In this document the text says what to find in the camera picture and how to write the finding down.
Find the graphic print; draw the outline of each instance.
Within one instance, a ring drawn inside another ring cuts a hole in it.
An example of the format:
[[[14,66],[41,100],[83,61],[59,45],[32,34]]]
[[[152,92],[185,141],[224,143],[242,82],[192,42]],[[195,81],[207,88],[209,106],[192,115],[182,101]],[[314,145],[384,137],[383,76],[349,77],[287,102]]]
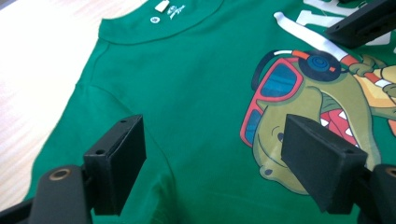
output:
[[[290,33],[305,42],[315,39],[301,30]],[[381,161],[372,115],[389,119],[396,130],[396,66],[386,66],[367,55],[354,59],[335,45],[309,44],[315,49],[274,50],[261,59],[253,74],[254,95],[240,132],[253,149],[261,176],[301,194],[306,194],[304,187],[281,160],[287,114],[316,120],[366,151],[369,169]]]
[[[175,15],[180,14],[180,12],[184,9],[184,7],[186,6],[183,5],[181,7],[176,7],[176,6],[169,7],[167,11],[169,18],[172,20],[175,17]]]

